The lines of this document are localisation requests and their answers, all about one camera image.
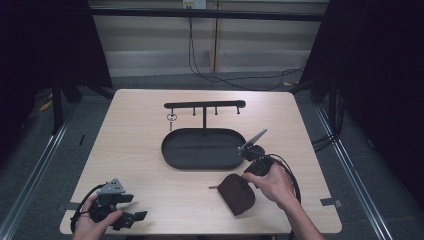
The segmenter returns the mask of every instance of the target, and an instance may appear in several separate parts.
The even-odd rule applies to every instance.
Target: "table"
[[[234,217],[216,189],[230,173],[241,175],[244,161],[232,170],[180,170],[163,159],[161,143],[170,133],[164,108],[169,102],[244,100],[246,107],[208,108],[208,128],[229,128],[250,139],[263,128],[257,142],[266,153],[282,156],[293,170],[302,193],[302,205],[323,233],[337,233],[341,223],[330,198],[295,99],[290,93],[248,91],[129,90],[116,92],[97,136],[71,202],[80,202],[95,186],[118,177],[134,199],[118,204],[124,211],[148,211],[144,221],[131,229],[107,230],[123,235],[284,234],[291,228],[283,211],[254,186],[255,205]],[[178,128],[202,128],[202,109],[175,109]],[[60,225],[70,234],[66,211]]]

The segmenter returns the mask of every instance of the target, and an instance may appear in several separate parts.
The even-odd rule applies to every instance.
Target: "black tray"
[[[162,142],[165,161],[178,169],[233,169],[243,162],[238,147],[246,140],[231,129],[182,128]]]

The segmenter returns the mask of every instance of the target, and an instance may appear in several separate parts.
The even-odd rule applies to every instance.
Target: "human hand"
[[[78,219],[73,237],[74,240],[98,240],[106,232],[106,228],[121,217],[122,211],[118,210],[110,213],[103,221],[98,223],[94,222],[87,211],[90,209],[96,197],[97,196],[91,196],[84,203],[81,211],[86,213],[81,214]]]
[[[274,163],[268,174],[263,177],[246,172],[243,178],[258,186],[269,200],[277,203],[283,210],[293,201],[297,201],[290,176],[277,163]]]

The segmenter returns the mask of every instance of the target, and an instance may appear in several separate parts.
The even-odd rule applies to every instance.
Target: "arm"
[[[96,196],[91,196],[85,202],[82,212],[87,212],[93,201],[96,199]],[[95,223],[91,218],[89,213],[82,214],[77,222],[75,228],[73,240],[98,240],[106,232],[106,228],[113,224],[116,220],[121,217],[121,211],[115,211],[109,214],[103,221]]]
[[[252,173],[245,173],[243,177],[258,186],[269,200],[277,203],[286,213],[297,239],[324,239],[297,201],[290,177],[282,167],[274,163],[264,177]]]

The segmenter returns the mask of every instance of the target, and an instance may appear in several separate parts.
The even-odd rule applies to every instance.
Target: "wire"
[[[287,69],[284,70],[283,72],[281,72],[281,74],[279,75],[274,75],[274,76],[260,76],[260,77],[237,77],[237,78],[227,78],[227,79],[223,79],[223,78],[219,78],[219,77],[215,77],[215,76],[206,76],[204,74],[202,74],[199,71],[199,68],[197,66],[197,62],[196,62],[196,57],[195,57],[195,51],[194,51],[194,41],[193,41],[193,21],[191,18],[189,18],[189,26],[190,26],[190,33],[189,33],[189,54],[188,54],[188,62],[189,62],[189,67],[190,70],[198,77],[203,78],[204,80],[207,80],[209,82],[214,82],[214,83],[227,83],[231,86],[243,89],[243,90],[248,90],[248,91],[271,91],[271,90],[275,90],[277,88],[279,88],[282,83],[283,83],[283,77],[287,76],[289,74],[298,72],[298,71],[303,71],[304,67],[300,67],[300,68],[295,68],[295,69]],[[254,88],[248,88],[248,87],[243,87],[240,86],[238,84],[232,83],[231,81],[236,81],[236,80],[246,80],[246,79],[273,79],[273,78],[279,78],[279,81],[277,84],[275,84],[274,86],[271,86],[269,88],[265,88],[265,89],[254,89]]]
[[[100,184],[100,185],[97,185],[96,187],[94,187],[93,189],[91,189],[91,191],[90,191],[89,193],[87,193],[87,195],[85,195],[84,199],[83,199],[83,200],[81,201],[81,203],[78,205],[78,208],[75,210],[74,216],[71,218],[71,231],[72,231],[72,233],[75,231],[75,226],[76,226],[76,223],[77,223],[77,221],[78,221],[79,217],[80,217],[82,214],[84,214],[84,213],[90,212],[90,211],[87,211],[87,212],[80,212],[80,211],[81,211],[82,206],[84,206],[84,203],[87,201],[87,199],[90,197],[90,195],[91,195],[94,191],[96,191],[97,189],[102,188],[104,185],[106,185],[106,184]]]
[[[332,144],[334,141],[336,141],[340,133],[342,131],[343,126],[343,118],[344,118],[344,109],[345,109],[345,103],[343,101],[343,98],[341,97],[340,93],[337,92],[337,119],[336,119],[336,126],[334,131],[330,135],[326,135],[321,137],[320,139],[317,139],[315,141],[312,141],[312,145],[314,147],[315,153],[321,151],[322,149],[326,148],[330,144]]]

